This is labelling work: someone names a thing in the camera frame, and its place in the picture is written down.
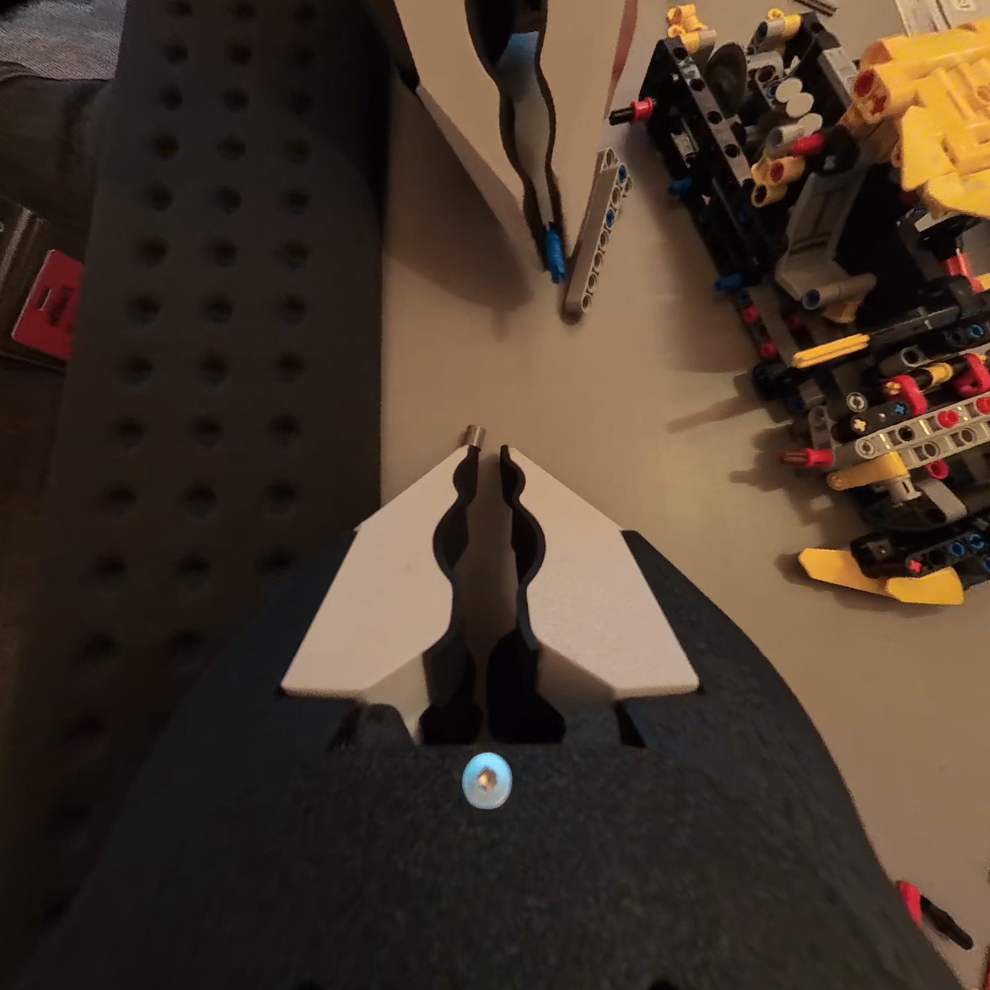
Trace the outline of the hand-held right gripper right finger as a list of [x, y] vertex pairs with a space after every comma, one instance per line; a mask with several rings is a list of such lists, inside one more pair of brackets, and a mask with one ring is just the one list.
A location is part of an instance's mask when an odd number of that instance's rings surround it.
[[694, 693], [699, 676], [628, 533], [519, 450], [499, 455], [516, 629], [538, 700], [563, 717]]

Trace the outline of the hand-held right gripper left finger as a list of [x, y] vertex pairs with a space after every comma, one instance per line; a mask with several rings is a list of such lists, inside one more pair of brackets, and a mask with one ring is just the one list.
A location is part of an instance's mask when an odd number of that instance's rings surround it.
[[438, 657], [457, 637], [454, 569], [479, 448], [457, 448], [358, 525], [280, 682], [292, 697], [395, 709], [419, 729], [451, 698], [458, 674]]

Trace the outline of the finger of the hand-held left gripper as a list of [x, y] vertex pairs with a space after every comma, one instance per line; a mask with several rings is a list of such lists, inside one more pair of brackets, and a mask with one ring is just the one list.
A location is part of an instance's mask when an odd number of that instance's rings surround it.
[[510, 2], [397, 1], [417, 77], [415, 93], [519, 252], [541, 252], [533, 181], [513, 136], [514, 113], [496, 74], [493, 41]]
[[549, 1], [539, 71], [551, 111], [553, 221], [571, 256], [587, 210], [604, 122], [637, 26], [637, 1]]

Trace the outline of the grey angled toy beam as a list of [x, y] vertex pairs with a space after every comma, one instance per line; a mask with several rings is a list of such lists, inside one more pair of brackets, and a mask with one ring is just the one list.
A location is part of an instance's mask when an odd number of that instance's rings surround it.
[[594, 301], [612, 234], [633, 187], [625, 161], [612, 146], [600, 151], [596, 165], [563, 300], [563, 317], [571, 322], [581, 320]]

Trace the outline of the small black yellow toy subassembly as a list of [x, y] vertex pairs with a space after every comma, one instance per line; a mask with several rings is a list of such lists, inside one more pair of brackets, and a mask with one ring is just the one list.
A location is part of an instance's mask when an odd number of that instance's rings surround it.
[[957, 607], [989, 581], [989, 513], [925, 530], [881, 530], [841, 550], [806, 549], [812, 579], [903, 604]]

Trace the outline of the partly built yellow toy car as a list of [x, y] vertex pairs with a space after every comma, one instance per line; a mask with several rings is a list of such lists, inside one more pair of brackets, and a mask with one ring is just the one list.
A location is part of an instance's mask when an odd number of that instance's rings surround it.
[[673, 8], [639, 100], [643, 122], [760, 354], [754, 388], [785, 407], [804, 474], [848, 486], [884, 532], [988, 512], [988, 289], [966, 273], [970, 215], [918, 232], [914, 204], [860, 138], [856, 64], [817, 15], [765, 19], [715, 45]]

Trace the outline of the grey desk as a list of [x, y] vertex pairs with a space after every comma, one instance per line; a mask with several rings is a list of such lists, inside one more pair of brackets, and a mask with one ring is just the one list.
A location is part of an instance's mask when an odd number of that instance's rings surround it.
[[551, 314], [465, 167], [410, 95], [391, 133], [383, 473], [389, 491], [481, 421], [525, 485], [509, 549], [502, 463], [479, 468], [459, 574], [490, 658], [513, 790], [427, 826], [409, 860], [427, 926], [403, 935], [427, 988], [957, 988], [909, 919], [842, 774], [774, 665], [648, 538], [852, 689], [834, 616], [805, 630], [756, 517], [669, 427], [699, 412], [681, 351], [709, 304], [687, 261], [612, 273], [590, 325]]

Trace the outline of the scatter of small colourful toy pieces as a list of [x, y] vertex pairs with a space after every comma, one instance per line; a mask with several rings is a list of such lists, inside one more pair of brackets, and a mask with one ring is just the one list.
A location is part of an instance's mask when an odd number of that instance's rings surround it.
[[900, 880], [896, 883], [896, 888], [909, 915], [919, 928], [937, 934], [964, 951], [972, 951], [974, 947], [972, 936], [948, 911], [923, 895], [914, 884]]

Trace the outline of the person's grey trousers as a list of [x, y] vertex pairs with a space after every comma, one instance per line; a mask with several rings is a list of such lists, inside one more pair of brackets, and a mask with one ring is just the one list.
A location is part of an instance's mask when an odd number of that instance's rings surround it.
[[50, 78], [111, 79], [126, 1], [3, 1], [1, 59]]

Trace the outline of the red badge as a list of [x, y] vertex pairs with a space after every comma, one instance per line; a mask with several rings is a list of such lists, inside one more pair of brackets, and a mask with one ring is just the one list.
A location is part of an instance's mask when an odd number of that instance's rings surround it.
[[81, 261], [60, 250], [49, 250], [14, 324], [11, 339], [30, 352], [68, 364], [83, 271]]

